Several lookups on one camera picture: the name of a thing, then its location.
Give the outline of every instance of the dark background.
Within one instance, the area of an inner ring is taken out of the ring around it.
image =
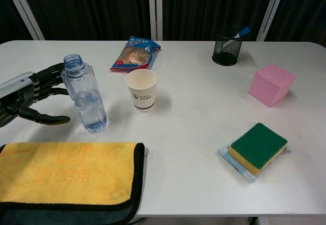
[[[163,39],[213,41],[223,24],[255,41],[269,0],[162,0]],[[150,38],[148,0],[27,0],[47,40]],[[11,0],[0,0],[0,43],[32,39]],[[266,41],[326,46],[326,0],[281,0]]]

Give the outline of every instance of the white paper cup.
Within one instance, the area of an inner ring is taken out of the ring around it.
[[[149,111],[154,107],[157,75],[147,69],[130,72],[126,77],[133,105],[139,111]]]

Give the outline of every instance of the pink cube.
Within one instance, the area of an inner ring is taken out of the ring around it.
[[[272,107],[289,91],[296,76],[277,65],[269,65],[256,72],[248,93]]]

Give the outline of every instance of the table surface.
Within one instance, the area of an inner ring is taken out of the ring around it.
[[[1,81],[45,69],[78,53],[93,66],[110,125],[85,131],[68,96],[33,105],[71,122],[15,119],[0,145],[34,141],[143,142],[150,150],[139,216],[326,214],[326,50],[307,42],[243,42],[238,63],[215,64],[213,42],[158,42],[155,108],[136,111],[125,73],[109,72],[125,41],[12,41],[0,45]],[[255,72],[275,63],[297,76],[272,108],[247,92]],[[261,122],[288,140],[250,184],[216,150]]]

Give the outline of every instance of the mechanical hand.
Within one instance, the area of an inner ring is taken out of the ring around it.
[[[46,125],[64,124],[67,116],[49,116],[29,108],[33,103],[50,95],[68,95],[66,89],[53,88],[62,79],[60,73],[64,64],[56,64],[38,73],[27,72],[0,85],[0,127],[16,117]]]

